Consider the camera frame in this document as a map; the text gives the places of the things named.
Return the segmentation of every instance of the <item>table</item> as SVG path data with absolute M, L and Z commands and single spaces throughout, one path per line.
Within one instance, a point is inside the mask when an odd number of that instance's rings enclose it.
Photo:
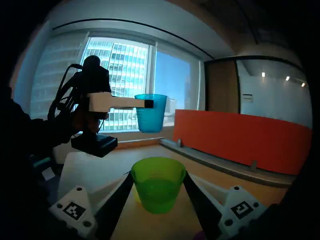
M 123 177 L 135 162 L 155 156 L 176 159 L 184 164 L 188 172 L 223 188 L 240 185 L 265 206 L 279 203 L 287 190 L 227 175 L 155 145 L 115 150 L 104 158 L 83 152 L 69 153 L 62 171 L 58 196 L 61 198 L 77 185 L 85 187 L 88 192 L 95 192 Z M 201 230 L 184 186 L 181 187 L 174 208 L 163 215 L 146 212 L 140 203 L 129 201 L 132 197 L 131 192 L 112 239 L 192 239 Z

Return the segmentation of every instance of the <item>blue plastic cup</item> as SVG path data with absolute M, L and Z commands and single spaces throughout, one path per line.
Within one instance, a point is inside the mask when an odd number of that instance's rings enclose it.
M 167 96 L 160 94 L 139 94 L 135 99 L 153 100 L 153 108 L 136 108 L 139 130 L 156 133 L 162 130 Z

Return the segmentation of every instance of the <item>cup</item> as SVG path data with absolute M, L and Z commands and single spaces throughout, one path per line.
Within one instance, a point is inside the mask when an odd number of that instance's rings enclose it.
M 161 214 L 174 206 L 186 168 L 174 159 L 153 157 L 135 163 L 131 175 L 144 209 Z
M 135 99 L 153 100 L 153 108 L 136 108 L 138 127 L 143 133 L 157 133 L 162 130 L 167 96 L 160 94 L 139 94 Z

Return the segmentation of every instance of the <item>red panel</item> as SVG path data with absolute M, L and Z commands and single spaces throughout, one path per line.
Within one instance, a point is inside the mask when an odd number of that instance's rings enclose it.
M 174 141 L 257 168 L 298 174 L 312 130 L 292 122 L 225 112 L 176 110 Z

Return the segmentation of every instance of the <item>green plastic cup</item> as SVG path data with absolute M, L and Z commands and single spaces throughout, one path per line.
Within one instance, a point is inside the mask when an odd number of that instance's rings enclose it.
M 132 166 L 131 175 L 144 209 L 161 214 L 174 206 L 186 168 L 171 158 L 146 158 Z

